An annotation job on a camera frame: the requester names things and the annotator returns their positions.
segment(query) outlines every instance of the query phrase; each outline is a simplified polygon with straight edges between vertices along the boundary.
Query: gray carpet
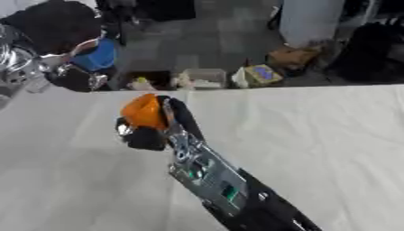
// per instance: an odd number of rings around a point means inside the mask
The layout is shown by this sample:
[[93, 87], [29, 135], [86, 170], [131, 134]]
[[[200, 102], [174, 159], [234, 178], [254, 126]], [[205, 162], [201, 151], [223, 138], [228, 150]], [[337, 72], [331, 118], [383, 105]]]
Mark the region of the gray carpet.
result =
[[[121, 74], [131, 70], [180, 73], [197, 68], [235, 71], [246, 59], [262, 64], [265, 54], [283, 43], [279, 32], [266, 28], [276, 3], [277, 0], [195, 0], [196, 19], [155, 23], [145, 32], [127, 24], [129, 42], [119, 49], [118, 70]], [[282, 86], [324, 85], [330, 85], [324, 76], [308, 74], [287, 79]]]

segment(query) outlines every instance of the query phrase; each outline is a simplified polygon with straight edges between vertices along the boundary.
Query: robotic arm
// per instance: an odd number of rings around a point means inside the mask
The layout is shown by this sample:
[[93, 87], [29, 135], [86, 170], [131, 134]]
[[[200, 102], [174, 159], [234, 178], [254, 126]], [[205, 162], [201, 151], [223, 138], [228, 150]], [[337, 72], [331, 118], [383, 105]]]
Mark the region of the robotic arm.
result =
[[[275, 191], [210, 148], [192, 114], [177, 99], [145, 95], [121, 114], [116, 130], [128, 145], [149, 150], [162, 150], [165, 143], [171, 146], [169, 174], [228, 230], [321, 231]], [[146, 136], [151, 140], [145, 142]]]

